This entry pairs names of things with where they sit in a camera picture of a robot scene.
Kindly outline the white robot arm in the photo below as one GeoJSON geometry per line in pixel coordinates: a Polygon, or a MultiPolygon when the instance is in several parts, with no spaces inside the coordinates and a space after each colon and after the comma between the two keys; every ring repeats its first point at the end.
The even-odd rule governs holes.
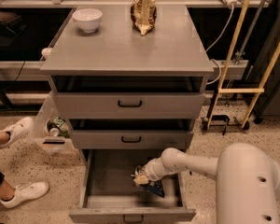
{"type": "Polygon", "coordinates": [[[219,157],[190,156],[169,147],[135,169],[138,187],[163,196],[161,180],[192,171],[216,181],[217,224],[279,224],[280,164],[257,147],[227,146],[219,157]]]}

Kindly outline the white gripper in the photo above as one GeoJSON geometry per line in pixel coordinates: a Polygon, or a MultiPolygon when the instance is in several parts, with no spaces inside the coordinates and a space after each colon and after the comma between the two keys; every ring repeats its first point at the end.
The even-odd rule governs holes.
{"type": "Polygon", "coordinates": [[[146,185],[150,181],[158,181],[168,175],[168,169],[161,158],[150,160],[143,167],[143,174],[136,175],[133,179],[136,185],[146,185]]]}

